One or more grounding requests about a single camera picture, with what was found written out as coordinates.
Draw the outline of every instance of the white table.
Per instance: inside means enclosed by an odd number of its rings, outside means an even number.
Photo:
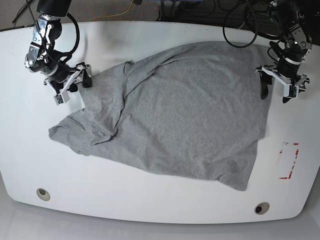
[[[220,27],[166,22],[81,23],[80,34],[69,64],[85,61],[93,74],[182,44],[223,41]],[[243,43],[253,36],[235,29],[227,29],[227,35]],[[299,99],[282,104],[282,86],[275,84],[266,137],[258,143],[248,188],[241,192],[217,181],[156,175],[78,155],[51,141],[48,129],[82,108],[83,102],[73,93],[67,104],[56,106],[43,85],[44,76],[25,69],[31,38],[32,28],[0,32],[0,171],[12,199],[75,214],[155,223],[257,222],[293,218],[301,212],[320,165],[319,47],[313,46],[300,68],[311,83]],[[64,24],[56,49],[69,51],[75,38],[74,26]],[[268,45],[260,37],[255,43]],[[299,143],[290,179],[279,178],[287,163],[283,157],[278,166],[283,142]],[[39,199],[38,188],[46,189],[51,199]],[[270,209],[257,215],[254,209],[262,202]]]

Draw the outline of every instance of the round hole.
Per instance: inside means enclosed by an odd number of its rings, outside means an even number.
[[[258,215],[263,215],[269,210],[269,208],[270,208],[269,203],[262,202],[254,208],[254,212]]]
[[[36,194],[43,201],[49,201],[50,200],[50,194],[46,190],[44,190],[43,188],[38,188],[36,190]]]

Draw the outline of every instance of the gray floor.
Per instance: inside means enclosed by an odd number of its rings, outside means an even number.
[[[96,17],[118,14],[126,11],[130,0],[72,0],[69,12],[78,22],[88,22]],[[11,28],[11,23],[19,9],[25,4],[25,0],[0,0],[0,29]],[[38,0],[31,4],[34,16]],[[132,5],[129,12],[121,16],[109,17],[105,21],[155,21],[158,18],[158,5],[155,1],[145,0],[142,5]],[[67,17],[62,23],[69,22]],[[28,9],[20,16],[16,26],[27,26],[33,23]]]

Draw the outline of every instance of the gray cloth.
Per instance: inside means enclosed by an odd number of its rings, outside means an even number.
[[[244,191],[270,105],[255,73],[266,51],[199,42],[124,62],[80,87],[85,108],[49,136],[79,154]]]

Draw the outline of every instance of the gray t-shirt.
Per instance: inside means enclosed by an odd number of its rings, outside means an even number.
[[[85,108],[49,137],[79,154],[244,191],[270,105],[255,73],[270,63],[266,51],[199,42],[124,62],[79,86]]]

